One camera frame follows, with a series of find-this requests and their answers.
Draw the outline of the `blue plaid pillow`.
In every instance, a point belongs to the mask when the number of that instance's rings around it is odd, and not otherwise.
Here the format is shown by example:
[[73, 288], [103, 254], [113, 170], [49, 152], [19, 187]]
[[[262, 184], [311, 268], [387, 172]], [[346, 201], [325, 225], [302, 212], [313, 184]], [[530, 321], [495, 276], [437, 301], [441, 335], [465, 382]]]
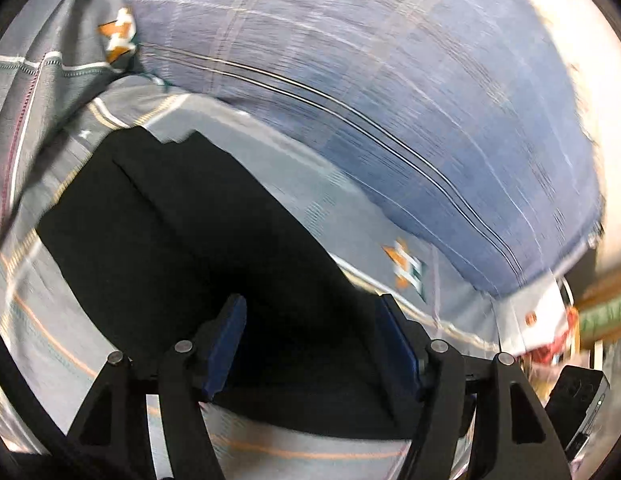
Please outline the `blue plaid pillow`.
[[593, 146], [529, 0], [127, 0], [145, 70], [312, 148], [476, 288], [600, 228]]

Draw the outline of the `black pants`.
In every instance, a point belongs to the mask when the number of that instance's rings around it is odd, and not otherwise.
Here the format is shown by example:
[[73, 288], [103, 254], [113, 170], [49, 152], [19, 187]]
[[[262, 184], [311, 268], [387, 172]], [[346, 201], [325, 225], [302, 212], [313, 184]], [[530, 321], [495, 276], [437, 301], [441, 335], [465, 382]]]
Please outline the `black pants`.
[[80, 306], [115, 347], [151, 362], [214, 320], [246, 324], [217, 405], [256, 422], [345, 439], [404, 440], [414, 417], [373, 354], [373, 295], [200, 133], [163, 143], [109, 133], [37, 226]]

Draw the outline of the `white paper bag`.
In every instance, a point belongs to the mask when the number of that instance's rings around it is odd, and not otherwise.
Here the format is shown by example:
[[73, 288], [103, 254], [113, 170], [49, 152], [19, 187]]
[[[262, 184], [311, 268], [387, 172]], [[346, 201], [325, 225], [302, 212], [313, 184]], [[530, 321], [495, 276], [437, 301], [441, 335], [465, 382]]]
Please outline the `white paper bag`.
[[501, 352], [550, 364], [565, 352], [576, 312], [563, 301], [552, 273], [493, 303]]

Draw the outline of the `grey star-patterned bed sheet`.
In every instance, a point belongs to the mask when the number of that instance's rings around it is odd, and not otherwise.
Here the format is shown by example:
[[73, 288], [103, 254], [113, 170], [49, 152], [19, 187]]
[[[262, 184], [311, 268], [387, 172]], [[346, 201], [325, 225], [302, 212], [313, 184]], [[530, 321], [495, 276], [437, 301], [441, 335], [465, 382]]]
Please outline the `grey star-patterned bed sheet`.
[[128, 72], [124, 0], [0, 34], [0, 479], [566, 479], [488, 308], [354, 179]]

